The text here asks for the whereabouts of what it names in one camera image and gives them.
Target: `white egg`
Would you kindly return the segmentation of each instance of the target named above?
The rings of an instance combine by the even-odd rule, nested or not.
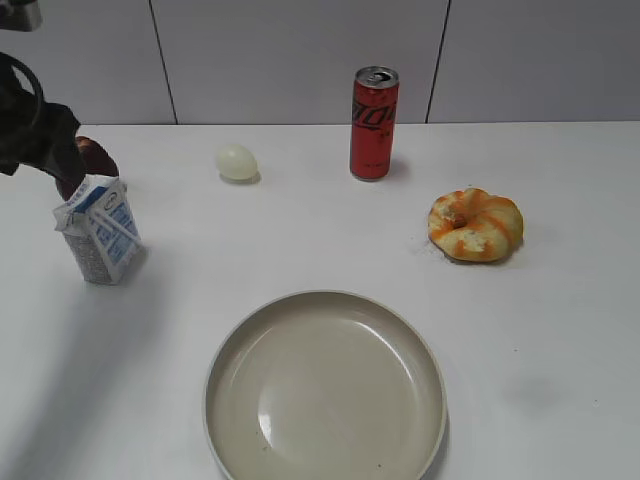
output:
[[[220,175],[229,180],[251,180],[258,174],[258,162],[253,154],[242,145],[227,145],[216,155],[216,165]]]

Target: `empty plate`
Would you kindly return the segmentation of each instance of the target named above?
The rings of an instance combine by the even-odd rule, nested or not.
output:
[[[251,314],[214,359],[211,449],[233,480],[418,479],[446,424],[440,371],[398,315],[308,292]]]

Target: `donut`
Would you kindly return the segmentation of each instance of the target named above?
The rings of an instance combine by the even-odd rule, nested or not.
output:
[[[521,240],[524,220],[512,200],[479,188],[438,198],[428,218],[429,238],[457,260],[493,262],[509,255]]]

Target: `soda can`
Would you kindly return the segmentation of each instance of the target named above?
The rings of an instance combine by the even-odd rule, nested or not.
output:
[[[398,102],[397,72],[365,67],[356,72],[351,116],[351,173],[378,180],[389,173]]]

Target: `small carton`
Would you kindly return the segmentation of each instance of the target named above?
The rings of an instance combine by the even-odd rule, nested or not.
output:
[[[53,215],[88,282],[117,284],[143,248],[125,186],[117,177],[87,175]]]

